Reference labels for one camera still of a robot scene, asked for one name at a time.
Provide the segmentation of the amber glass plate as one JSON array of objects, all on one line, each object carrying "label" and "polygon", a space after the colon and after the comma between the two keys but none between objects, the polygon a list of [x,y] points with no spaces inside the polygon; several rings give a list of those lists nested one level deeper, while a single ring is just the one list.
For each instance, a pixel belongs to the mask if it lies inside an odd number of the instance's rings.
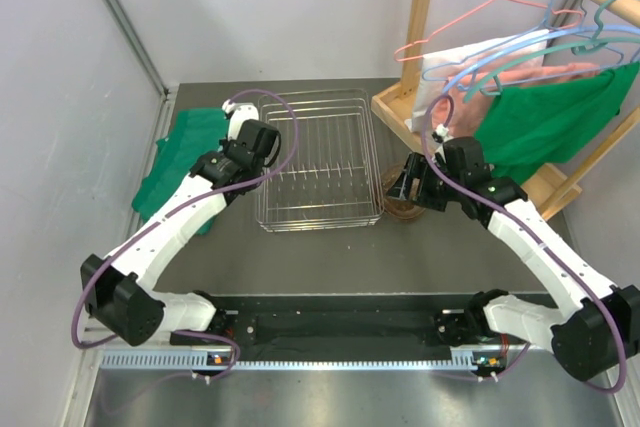
[{"label": "amber glass plate", "polygon": [[392,165],[383,172],[381,177],[381,189],[383,192],[383,210],[386,214],[403,222],[412,222],[422,216],[426,209],[416,206],[409,201],[392,199],[387,191],[393,186],[402,173],[403,166],[399,163]]}]

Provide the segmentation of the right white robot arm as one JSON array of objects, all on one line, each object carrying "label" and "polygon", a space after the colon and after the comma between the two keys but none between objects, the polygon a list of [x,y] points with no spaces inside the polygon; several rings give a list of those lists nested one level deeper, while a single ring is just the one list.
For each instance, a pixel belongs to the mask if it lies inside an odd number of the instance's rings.
[{"label": "right white robot arm", "polygon": [[500,289],[477,293],[463,311],[461,333],[444,332],[448,342],[517,337],[551,353],[581,382],[618,368],[612,389],[620,390],[628,359],[639,353],[638,288],[617,286],[582,259],[514,180],[494,176],[475,138],[448,139],[432,156],[411,153],[386,194],[439,212],[459,204],[516,254],[555,303],[545,307]]}]

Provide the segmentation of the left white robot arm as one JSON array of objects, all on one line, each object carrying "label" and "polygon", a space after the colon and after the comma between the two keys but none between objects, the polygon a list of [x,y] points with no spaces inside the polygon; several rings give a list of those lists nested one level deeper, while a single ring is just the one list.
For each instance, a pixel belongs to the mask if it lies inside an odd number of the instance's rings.
[{"label": "left white robot arm", "polygon": [[237,196],[255,189],[281,148],[279,130],[245,120],[201,155],[169,200],[128,241],[105,258],[92,254],[80,267],[81,306],[115,336],[136,347],[157,333],[190,330],[205,343],[226,334],[227,321],[203,293],[156,291],[170,261],[199,229]]}]

